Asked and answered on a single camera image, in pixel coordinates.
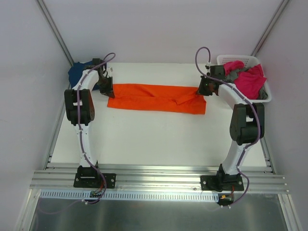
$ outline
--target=black mounting plate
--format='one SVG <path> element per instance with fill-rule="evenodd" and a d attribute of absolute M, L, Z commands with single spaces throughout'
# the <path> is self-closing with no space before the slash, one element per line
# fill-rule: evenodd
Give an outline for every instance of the black mounting plate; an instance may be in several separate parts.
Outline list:
<path fill-rule="evenodd" d="M 114 189 L 116 184 L 116 174 L 115 173 L 103 173 L 108 189 Z M 75 176 L 74 188 L 100 188 L 102 183 L 102 178 L 97 180 L 95 178 L 78 178 L 78 173 Z"/>
<path fill-rule="evenodd" d="M 202 191 L 217 191 L 217 189 L 222 189 L 222 191 L 232 191 L 232 186 L 234 187 L 234 191 L 244 191 L 242 177 L 240 177 L 240 180 L 235 184 L 219 185 L 216 175 L 204 175 L 200 177 L 200 180 Z"/>

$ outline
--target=blue cloth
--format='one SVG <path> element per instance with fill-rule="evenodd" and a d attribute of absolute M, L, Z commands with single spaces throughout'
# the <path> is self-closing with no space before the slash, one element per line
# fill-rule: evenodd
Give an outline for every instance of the blue cloth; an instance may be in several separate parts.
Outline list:
<path fill-rule="evenodd" d="M 71 87 L 73 88 L 80 78 L 82 77 L 82 72 L 85 66 L 92 65 L 92 61 L 89 61 L 87 63 L 74 63 L 71 69 L 68 71 L 68 81 L 71 84 Z M 99 87 L 95 84 L 93 90 L 98 90 Z"/>

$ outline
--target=metal floor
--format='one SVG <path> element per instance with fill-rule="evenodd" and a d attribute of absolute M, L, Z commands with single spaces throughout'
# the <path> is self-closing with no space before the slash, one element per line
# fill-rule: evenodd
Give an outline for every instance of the metal floor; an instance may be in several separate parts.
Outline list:
<path fill-rule="evenodd" d="M 46 212 L 59 211 L 73 200 L 40 199 Z M 56 214 L 34 214 L 32 231 L 284 231 L 277 195 L 248 194 L 228 208 L 216 203 L 112 201 L 76 203 Z"/>

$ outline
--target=pink cloth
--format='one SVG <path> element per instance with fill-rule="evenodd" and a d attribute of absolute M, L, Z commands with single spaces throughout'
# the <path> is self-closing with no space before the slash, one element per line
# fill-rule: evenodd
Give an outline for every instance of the pink cloth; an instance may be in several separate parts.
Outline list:
<path fill-rule="evenodd" d="M 261 64 L 259 64 L 245 72 L 240 72 L 239 77 L 234 83 L 244 96 L 250 100 L 256 100 L 265 81 L 266 78 L 264 77 Z"/>
<path fill-rule="evenodd" d="M 226 75 L 230 74 L 231 71 L 234 71 L 236 69 L 243 69 L 244 67 L 245 67 L 245 64 L 239 60 L 234 61 L 234 62 L 228 62 L 223 65 Z"/>

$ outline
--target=gray cloth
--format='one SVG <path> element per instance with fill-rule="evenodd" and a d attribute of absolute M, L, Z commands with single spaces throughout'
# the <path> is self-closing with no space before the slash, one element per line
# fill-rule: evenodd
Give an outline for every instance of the gray cloth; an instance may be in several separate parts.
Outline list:
<path fill-rule="evenodd" d="M 234 71 L 230 71 L 230 73 L 226 76 L 225 81 L 228 83 L 234 83 L 234 81 L 239 77 L 238 73 L 242 71 L 247 71 L 251 67 L 245 67 L 243 69 L 236 69 Z"/>
<path fill-rule="evenodd" d="M 266 93 L 266 91 L 264 90 L 264 87 L 262 87 L 259 91 L 259 96 L 258 96 L 258 100 L 266 100 L 269 97 L 269 95 Z"/>

